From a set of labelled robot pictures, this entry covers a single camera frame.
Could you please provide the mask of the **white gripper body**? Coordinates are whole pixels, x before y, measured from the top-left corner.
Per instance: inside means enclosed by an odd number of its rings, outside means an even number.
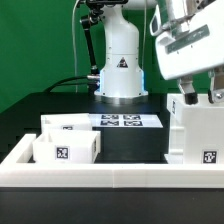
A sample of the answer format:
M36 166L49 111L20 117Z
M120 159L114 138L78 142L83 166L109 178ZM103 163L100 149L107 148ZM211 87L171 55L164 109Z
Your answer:
M224 65L224 0L156 2L150 32L166 80Z

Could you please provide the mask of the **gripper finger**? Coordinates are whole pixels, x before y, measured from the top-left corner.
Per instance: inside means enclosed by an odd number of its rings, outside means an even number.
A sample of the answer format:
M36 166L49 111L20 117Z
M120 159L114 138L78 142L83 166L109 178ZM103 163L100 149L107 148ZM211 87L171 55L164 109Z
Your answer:
M209 102L224 102L224 68L214 68L208 75L210 78L210 89L208 91Z
M187 105L194 105L198 103L198 95L193 87L192 76L184 76L179 78L177 80L177 84Z

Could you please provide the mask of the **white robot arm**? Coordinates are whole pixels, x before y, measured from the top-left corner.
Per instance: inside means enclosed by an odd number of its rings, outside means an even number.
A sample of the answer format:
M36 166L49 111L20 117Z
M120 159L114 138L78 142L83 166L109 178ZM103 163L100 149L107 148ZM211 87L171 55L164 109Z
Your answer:
M156 38L159 69L175 79L185 102L198 102L192 76L209 73L208 99L224 102L224 0L86 0L89 22L104 24L106 64L100 72L100 98L119 101L147 95L138 65L139 32L123 9L155 9L150 33Z

